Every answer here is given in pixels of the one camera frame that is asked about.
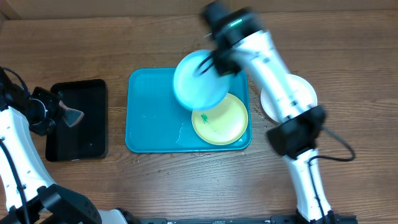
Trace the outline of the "light blue plate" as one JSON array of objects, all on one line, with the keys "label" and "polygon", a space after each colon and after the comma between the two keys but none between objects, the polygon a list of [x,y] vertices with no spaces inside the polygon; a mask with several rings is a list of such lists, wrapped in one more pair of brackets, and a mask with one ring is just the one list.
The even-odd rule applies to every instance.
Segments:
[{"label": "light blue plate", "polygon": [[211,70],[198,76],[195,72],[199,63],[211,53],[197,50],[184,57],[177,65],[173,89],[177,101],[186,109],[209,110],[218,105],[229,92],[231,77],[219,76]]}]

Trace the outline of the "yellow-green plate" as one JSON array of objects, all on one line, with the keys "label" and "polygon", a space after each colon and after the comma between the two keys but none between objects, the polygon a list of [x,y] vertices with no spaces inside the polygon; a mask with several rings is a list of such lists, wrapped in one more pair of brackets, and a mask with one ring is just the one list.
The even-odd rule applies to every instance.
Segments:
[{"label": "yellow-green plate", "polygon": [[192,112],[195,132],[205,142],[217,146],[237,141],[245,133],[248,123],[249,115],[244,103],[230,93],[216,107]]}]

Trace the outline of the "white plate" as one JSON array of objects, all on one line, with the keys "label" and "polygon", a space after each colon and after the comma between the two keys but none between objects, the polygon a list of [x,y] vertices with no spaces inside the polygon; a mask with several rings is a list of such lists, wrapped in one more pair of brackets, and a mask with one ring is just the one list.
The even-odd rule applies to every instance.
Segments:
[{"label": "white plate", "polygon": [[[296,96],[296,99],[299,100],[300,106],[308,110],[310,107],[315,107],[318,105],[315,89],[311,86],[311,84],[309,84],[308,81],[293,74],[287,75],[287,80]],[[275,109],[272,107],[271,100],[264,89],[261,91],[261,105],[266,115],[268,115],[271,120],[277,122]]]}]

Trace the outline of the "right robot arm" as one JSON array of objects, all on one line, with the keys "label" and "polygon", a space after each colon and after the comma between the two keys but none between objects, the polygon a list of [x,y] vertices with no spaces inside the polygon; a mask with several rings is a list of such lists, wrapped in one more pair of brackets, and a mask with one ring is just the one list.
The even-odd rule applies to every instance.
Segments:
[{"label": "right robot arm", "polygon": [[284,158],[297,196],[299,223],[338,223],[322,186],[316,139],[326,118],[321,106],[302,106],[289,85],[289,69],[281,59],[271,33],[248,8],[230,12],[215,1],[201,17],[216,48],[207,60],[218,75],[250,74],[274,109],[277,126],[268,130],[270,145]]}]

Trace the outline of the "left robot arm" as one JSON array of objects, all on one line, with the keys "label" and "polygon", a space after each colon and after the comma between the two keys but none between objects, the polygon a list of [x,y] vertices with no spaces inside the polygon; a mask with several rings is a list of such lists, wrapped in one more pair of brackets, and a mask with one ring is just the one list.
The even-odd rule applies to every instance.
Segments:
[{"label": "left robot arm", "polygon": [[126,210],[98,210],[84,195],[55,183],[31,134],[45,136],[57,123],[74,127],[84,113],[41,87],[30,93],[23,81],[13,83],[9,72],[1,67],[1,180],[8,210],[1,223],[35,223],[45,210],[51,212],[46,223],[137,223]]}]

